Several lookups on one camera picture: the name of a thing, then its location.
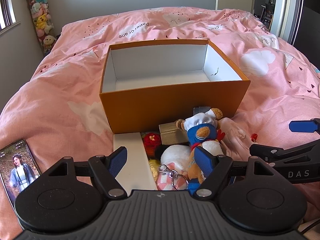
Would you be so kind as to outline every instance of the keychain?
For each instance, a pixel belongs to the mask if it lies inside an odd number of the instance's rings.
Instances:
[[[161,164],[161,165],[159,166],[159,169],[158,169],[158,170],[159,170],[159,172],[161,172],[161,173],[164,173],[164,174],[168,174],[168,175],[169,175],[169,177],[172,179],[172,180],[171,180],[171,185],[172,185],[172,187],[173,187],[175,190],[179,190],[179,189],[175,186],[175,184],[174,184],[174,180],[175,180],[176,178],[178,178],[179,176],[182,177],[182,178],[186,181],[186,183],[187,183],[187,188],[188,188],[189,182],[188,182],[187,178],[186,178],[184,175],[179,174],[176,170],[170,170],[170,169],[168,168],[168,166],[165,165],[165,164]]]

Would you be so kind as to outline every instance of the pink duvet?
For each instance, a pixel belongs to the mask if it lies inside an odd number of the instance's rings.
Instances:
[[[153,39],[210,39],[230,57],[252,81],[233,120],[257,133],[259,144],[289,148],[319,139],[288,129],[291,120],[320,116],[319,77],[306,57],[250,13],[182,7],[66,25],[31,81],[4,108],[0,148],[26,139],[42,171],[63,156],[85,161],[110,154],[113,136],[99,99],[108,46]],[[319,183],[299,187],[309,201],[306,218],[312,219],[320,210]],[[2,186],[0,203],[0,239],[13,239],[21,228]]]

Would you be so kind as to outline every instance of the phone screen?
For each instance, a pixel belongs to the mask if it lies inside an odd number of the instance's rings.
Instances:
[[[12,207],[18,194],[40,176],[25,140],[0,150],[0,175]]]

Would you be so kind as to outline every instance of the pink checkered cloth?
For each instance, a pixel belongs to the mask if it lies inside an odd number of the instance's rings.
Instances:
[[[188,173],[186,171],[180,170],[178,167],[176,167],[174,165],[174,163],[167,164],[167,166],[170,170],[176,170],[179,174],[184,175],[188,179]],[[172,179],[169,177],[168,174],[164,174],[164,173],[159,172],[159,176],[157,179],[158,189],[159,190],[174,190],[174,188],[171,185],[171,181],[172,181]],[[186,183],[185,179],[181,176],[178,176],[174,180],[174,184],[175,184],[176,188],[178,188],[179,190],[183,190],[183,189],[187,188],[187,183]]]

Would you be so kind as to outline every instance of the bear in chef hat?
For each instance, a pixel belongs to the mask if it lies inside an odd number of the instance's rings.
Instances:
[[[187,132],[190,142],[191,154],[187,170],[189,179],[198,179],[199,183],[204,181],[203,173],[194,158],[197,146],[201,146],[214,156],[223,154],[219,141],[223,139],[224,133],[221,133],[221,130],[217,131],[218,120],[222,117],[221,110],[211,108],[206,113],[198,113],[186,120],[179,119],[175,122],[179,129]]]

